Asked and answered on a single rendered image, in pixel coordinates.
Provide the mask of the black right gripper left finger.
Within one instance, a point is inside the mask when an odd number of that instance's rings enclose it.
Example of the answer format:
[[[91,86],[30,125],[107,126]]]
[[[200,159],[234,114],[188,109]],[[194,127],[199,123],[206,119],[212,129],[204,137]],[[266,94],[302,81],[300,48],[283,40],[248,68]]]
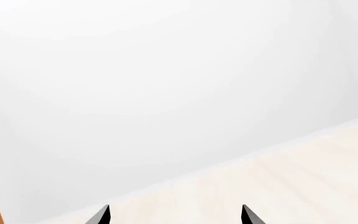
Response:
[[[110,224],[109,205],[105,205],[94,214],[85,224]]]

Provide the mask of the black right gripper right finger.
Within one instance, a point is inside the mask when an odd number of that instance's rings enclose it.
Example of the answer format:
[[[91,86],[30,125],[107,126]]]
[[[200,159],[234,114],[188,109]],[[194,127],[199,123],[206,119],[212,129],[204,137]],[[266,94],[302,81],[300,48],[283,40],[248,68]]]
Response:
[[[242,224],[266,224],[247,205],[242,205]]]

